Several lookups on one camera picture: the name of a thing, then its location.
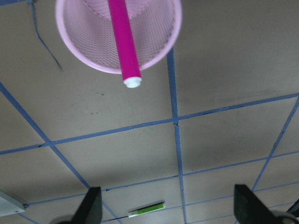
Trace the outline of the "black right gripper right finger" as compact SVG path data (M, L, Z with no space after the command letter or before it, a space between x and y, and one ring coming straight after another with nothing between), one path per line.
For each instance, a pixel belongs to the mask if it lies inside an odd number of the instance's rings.
M278 223L278 219L245 184L234 186L234 215L240 224Z

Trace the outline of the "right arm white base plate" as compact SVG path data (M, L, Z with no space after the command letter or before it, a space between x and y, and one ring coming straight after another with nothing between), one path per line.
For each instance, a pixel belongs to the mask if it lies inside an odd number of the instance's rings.
M24 205L13 198L12 196L6 194L5 192L0 192L0 216L9 216L18 213L25 212Z

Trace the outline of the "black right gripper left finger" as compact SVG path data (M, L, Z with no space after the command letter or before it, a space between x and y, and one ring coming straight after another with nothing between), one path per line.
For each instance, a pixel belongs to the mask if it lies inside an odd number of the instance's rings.
M100 224L102 216L101 187L91 187L71 219L71 224Z

